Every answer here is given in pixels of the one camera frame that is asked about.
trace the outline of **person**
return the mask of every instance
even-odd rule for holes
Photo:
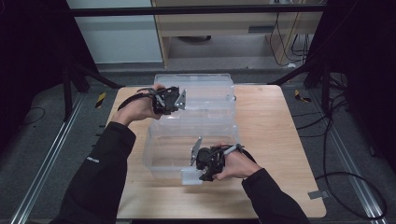
[[[154,90],[164,88],[154,84]],[[117,111],[107,124],[95,148],[72,178],[60,212],[50,223],[115,223],[127,174],[127,158],[136,136],[131,122],[159,119],[151,99],[143,97]],[[242,186],[262,223],[309,223],[303,210],[260,165],[234,151],[225,158],[222,173],[213,177],[244,178]]]

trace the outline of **black sleeve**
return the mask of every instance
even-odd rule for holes
[[[115,223],[125,185],[127,158],[136,136],[126,126],[108,123],[81,164],[51,223]]]
[[[280,189],[265,169],[243,180],[242,186],[262,223],[309,223],[300,205]]]

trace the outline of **hand-mounted device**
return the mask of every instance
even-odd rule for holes
[[[243,146],[239,144],[235,145],[222,145],[218,147],[202,147],[200,148],[202,143],[202,137],[198,138],[198,141],[195,143],[194,147],[191,150],[191,163],[192,166],[196,162],[196,169],[202,170],[203,174],[199,177],[200,180],[203,181],[213,181],[213,175],[221,173],[225,166],[225,155],[231,153],[234,150],[238,150],[241,153],[244,153],[248,158],[252,161],[254,159],[248,154]]]
[[[166,89],[159,89],[155,91],[152,88],[144,88],[138,91],[148,91],[148,93],[138,93],[126,99],[119,106],[118,110],[128,105],[134,100],[142,97],[152,98],[152,107],[155,114],[170,115],[179,109],[186,109],[186,90],[179,93],[179,87],[170,87]]]

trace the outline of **plastic container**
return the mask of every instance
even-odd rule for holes
[[[184,185],[200,184],[202,172],[194,170],[195,164],[190,166],[191,149],[198,138],[203,137],[201,147],[239,143],[233,81],[228,74],[181,74],[157,75],[154,82],[186,89],[186,110],[150,123],[143,163],[155,178],[181,178]]]

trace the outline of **person's right arm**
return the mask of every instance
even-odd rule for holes
[[[223,172],[213,177],[245,178],[242,186],[263,224],[309,223],[300,205],[280,189],[268,172],[240,152],[226,155]]]

